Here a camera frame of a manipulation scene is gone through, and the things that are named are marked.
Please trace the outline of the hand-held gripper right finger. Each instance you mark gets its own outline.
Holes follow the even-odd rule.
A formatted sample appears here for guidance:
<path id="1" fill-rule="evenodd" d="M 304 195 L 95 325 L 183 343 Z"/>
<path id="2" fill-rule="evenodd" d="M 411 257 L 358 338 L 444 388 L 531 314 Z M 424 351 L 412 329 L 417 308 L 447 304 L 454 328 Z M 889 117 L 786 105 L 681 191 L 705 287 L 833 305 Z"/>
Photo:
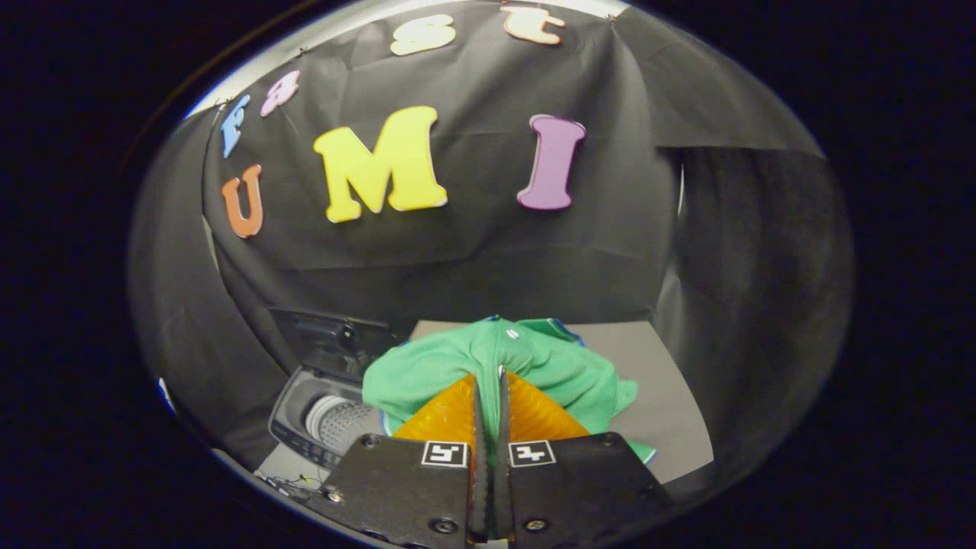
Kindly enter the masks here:
<path id="1" fill-rule="evenodd" d="M 515 373 L 499 373 L 499 392 L 496 519 L 510 545 L 612 546 L 673 510 L 620 434 L 590 434 Z"/>

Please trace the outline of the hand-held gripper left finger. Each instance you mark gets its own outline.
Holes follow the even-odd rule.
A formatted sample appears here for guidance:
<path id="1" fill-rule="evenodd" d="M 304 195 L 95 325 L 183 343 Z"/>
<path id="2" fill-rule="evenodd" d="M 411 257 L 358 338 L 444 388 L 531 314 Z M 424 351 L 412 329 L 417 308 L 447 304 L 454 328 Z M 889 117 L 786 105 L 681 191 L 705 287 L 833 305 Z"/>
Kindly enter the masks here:
<path id="1" fill-rule="evenodd" d="M 319 513 L 377 546 L 471 546 L 488 529 L 485 447 L 467 375 L 393 435 L 356 438 L 320 489 Z"/>

